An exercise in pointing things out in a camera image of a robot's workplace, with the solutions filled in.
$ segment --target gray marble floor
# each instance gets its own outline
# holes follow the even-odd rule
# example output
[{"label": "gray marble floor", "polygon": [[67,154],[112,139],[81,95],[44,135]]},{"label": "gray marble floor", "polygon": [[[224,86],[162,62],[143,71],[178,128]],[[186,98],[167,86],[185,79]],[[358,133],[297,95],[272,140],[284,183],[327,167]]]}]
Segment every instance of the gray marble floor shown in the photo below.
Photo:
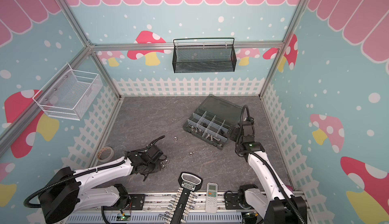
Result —
[{"label": "gray marble floor", "polygon": [[[269,123],[258,96],[225,96],[224,99],[238,105],[248,105],[255,120],[255,140],[263,144],[269,160],[285,184],[289,179]],[[228,140],[223,150],[203,142],[182,129],[192,112],[205,99],[203,96],[179,97],[127,97],[112,127],[106,146],[114,149],[114,158],[124,150],[139,149],[161,135],[166,137],[156,145],[167,155],[166,169],[148,176],[130,175],[104,183],[100,187],[123,184],[129,192],[177,191],[178,176],[182,171],[195,173],[203,178],[202,190],[208,182],[215,182],[220,191],[236,191],[240,185],[261,184],[254,170],[244,158],[238,157],[235,144]]]}]

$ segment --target remote control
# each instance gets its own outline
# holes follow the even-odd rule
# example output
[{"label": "remote control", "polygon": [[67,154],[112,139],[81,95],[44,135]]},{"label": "remote control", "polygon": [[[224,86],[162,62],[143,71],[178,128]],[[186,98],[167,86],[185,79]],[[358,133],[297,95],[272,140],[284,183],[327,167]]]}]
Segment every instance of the remote control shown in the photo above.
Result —
[{"label": "remote control", "polygon": [[207,197],[205,199],[205,211],[208,213],[216,213],[217,209],[217,184],[207,184]]}]

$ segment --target robotic arm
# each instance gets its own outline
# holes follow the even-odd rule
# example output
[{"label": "robotic arm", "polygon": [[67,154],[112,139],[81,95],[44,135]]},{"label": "robotic arm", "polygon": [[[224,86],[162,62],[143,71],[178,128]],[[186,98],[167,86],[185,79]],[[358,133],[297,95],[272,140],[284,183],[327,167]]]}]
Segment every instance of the robotic arm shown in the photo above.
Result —
[{"label": "robotic arm", "polygon": [[[161,170],[160,159],[163,152],[155,143],[163,139],[161,136],[149,146],[139,150],[124,152],[124,156],[94,168],[72,171],[70,167],[62,168],[48,184],[30,195],[24,206],[42,208],[47,224],[61,221],[73,212],[98,207],[127,208],[131,198],[121,184],[108,188],[94,187],[115,178],[140,173],[146,180],[148,174]],[[32,204],[30,200],[38,196],[40,204]]]},{"label": "robotic arm", "polygon": [[[247,118],[243,121],[244,110]],[[241,186],[239,190],[240,204],[244,208],[253,207],[262,217],[260,223],[266,224],[306,224],[307,206],[302,197],[295,197],[269,162],[265,149],[254,139],[254,119],[249,109],[243,106],[240,123],[231,135],[235,137],[235,152],[244,157],[258,176],[265,194],[254,185]]]}]

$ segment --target white picket fence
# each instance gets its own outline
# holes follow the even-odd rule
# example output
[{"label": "white picket fence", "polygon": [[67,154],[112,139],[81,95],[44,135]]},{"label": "white picket fence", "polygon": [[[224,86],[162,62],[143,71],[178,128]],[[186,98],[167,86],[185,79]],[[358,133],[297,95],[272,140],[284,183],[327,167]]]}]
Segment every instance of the white picket fence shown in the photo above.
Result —
[{"label": "white picket fence", "polygon": [[297,135],[292,133],[293,126],[288,124],[289,118],[285,118],[285,110],[281,109],[282,103],[278,102],[278,98],[276,90],[273,90],[273,84],[269,84],[263,96],[265,110],[270,117],[270,125],[276,134],[281,154],[286,160],[286,167],[292,173],[293,186],[304,191],[312,214],[318,223],[333,224],[335,215],[326,209],[324,202],[327,197],[319,194],[317,189],[319,182],[311,175],[313,169],[305,162],[307,156],[301,154],[301,145],[296,142]]},{"label": "white picket fence", "polygon": [[125,81],[121,79],[114,84],[122,95],[128,96],[167,96],[167,95],[258,95],[261,92],[265,78],[257,80],[242,80],[241,78],[234,80],[226,80],[225,78],[218,80],[191,79],[163,80],[139,80]]},{"label": "white picket fence", "polygon": [[109,87],[104,86],[100,95],[93,111],[88,111],[89,119],[84,119],[85,126],[79,128],[80,136],[74,137],[74,146],[68,147],[69,156],[62,158],[62,168],[82,169],[89,165],[117,100]]}]

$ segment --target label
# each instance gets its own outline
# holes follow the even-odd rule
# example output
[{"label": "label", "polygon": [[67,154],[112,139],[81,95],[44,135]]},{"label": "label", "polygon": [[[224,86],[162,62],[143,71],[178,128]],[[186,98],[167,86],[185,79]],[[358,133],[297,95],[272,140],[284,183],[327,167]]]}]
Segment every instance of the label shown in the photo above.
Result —
[{"label": "label", "polygon": [[192,183],[188,183],[186,181],[183,181],[181,184],[181,187],[194,191],[196,186]]}]

